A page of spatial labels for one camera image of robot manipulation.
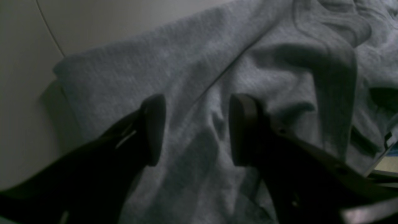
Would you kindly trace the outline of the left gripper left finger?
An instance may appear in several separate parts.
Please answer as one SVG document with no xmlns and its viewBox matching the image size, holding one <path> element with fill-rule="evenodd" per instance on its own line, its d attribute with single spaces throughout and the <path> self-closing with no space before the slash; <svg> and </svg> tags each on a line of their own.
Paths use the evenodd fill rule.
<svg viewBox="0 0 398 224">
<path fill-rule="evenodd" d="M 156 94 L 97 139 L 1 191 L 1 217 L 19 224 L 116 224 L 135 177 L 157 165 L 166 101 Z"/>
</svg>

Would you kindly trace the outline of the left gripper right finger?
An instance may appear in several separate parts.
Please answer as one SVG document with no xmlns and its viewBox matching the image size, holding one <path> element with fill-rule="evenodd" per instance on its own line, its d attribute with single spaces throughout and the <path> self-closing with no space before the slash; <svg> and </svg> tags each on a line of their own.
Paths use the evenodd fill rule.
<svg viewBox="0 0 398 224">
<path fill-rule="evenodd" d="M 397 175 L 363 177 L 343 162 L 298 139 L 259 100 L 229 101 L 233 163 L 258 170 L 280 224 L 396 224 Z"/>
</svg>

